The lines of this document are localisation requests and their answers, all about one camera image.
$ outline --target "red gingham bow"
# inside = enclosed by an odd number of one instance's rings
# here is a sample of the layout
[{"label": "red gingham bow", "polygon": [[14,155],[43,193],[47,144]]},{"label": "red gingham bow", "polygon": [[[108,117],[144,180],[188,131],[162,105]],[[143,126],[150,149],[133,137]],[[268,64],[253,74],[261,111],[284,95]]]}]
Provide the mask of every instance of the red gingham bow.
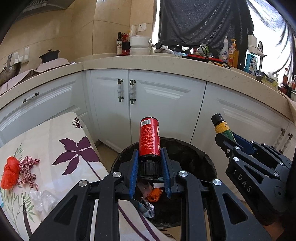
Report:
[{"label": "red gingham bow", "polygon": [[38,185],[33,182],[33,180],[36,179],[36,175],[32,174],[30,169],[34,164],[37,164],[39,162],[39,159],[33,160],[31,156],[26,156],[25,159],[20,162],[20,173],[23,174],[23,177],[22,180],[17,182],[18,185],[29,183],[30,188],[33,188],[35,185],[36,190],[38,190]]}]

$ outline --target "red can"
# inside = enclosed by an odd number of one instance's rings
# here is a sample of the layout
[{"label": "red can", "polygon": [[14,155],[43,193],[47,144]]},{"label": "red can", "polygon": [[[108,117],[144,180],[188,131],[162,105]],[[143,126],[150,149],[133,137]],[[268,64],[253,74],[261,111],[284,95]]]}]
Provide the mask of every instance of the red can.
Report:
[{"label": "red can", "polygon": [[154,117],[141,120],[139,156],[157,155],[160,157],[159,124]]},{"label": "red can", "polygon": [[139,161],[143,179],[157,179],[160,176],[159,124],[154,117],[145,117],[140,124]]}]

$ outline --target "barcode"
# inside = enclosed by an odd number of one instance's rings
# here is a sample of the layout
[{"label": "barcode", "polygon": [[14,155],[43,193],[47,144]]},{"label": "barcode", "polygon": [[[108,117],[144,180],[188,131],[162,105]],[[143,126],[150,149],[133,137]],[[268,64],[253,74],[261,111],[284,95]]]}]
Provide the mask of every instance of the barcode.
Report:
[{"label": "barcode", "polygon": [[151,120],[143,120],[143,121],[141,122],[141,127],[142,127],[143,125],[151,124],[150,121],[151,121]]}]

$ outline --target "red label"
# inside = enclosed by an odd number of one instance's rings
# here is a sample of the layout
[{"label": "red label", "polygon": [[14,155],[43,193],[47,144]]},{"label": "red label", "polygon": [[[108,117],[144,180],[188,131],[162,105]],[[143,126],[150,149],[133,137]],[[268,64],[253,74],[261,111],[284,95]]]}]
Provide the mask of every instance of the red label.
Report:
[{"label": "red label", "polygon": [[139,156],[154,154],[160,156],[158,120],[147,117],[140,123]]}]

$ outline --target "black pot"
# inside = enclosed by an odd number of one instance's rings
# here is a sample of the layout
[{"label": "black pot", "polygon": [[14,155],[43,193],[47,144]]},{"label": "black pot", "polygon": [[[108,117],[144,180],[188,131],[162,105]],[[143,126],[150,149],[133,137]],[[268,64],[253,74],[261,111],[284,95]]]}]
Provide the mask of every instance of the black pot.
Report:
[{"label": "black pot", "polygon": [[41,59],[42,63],[49,62],[51,60],[57,59],[59,57],[59,50],[52,51],[51,49],[48,50],[48,53],[41,55],[39,58]]}]

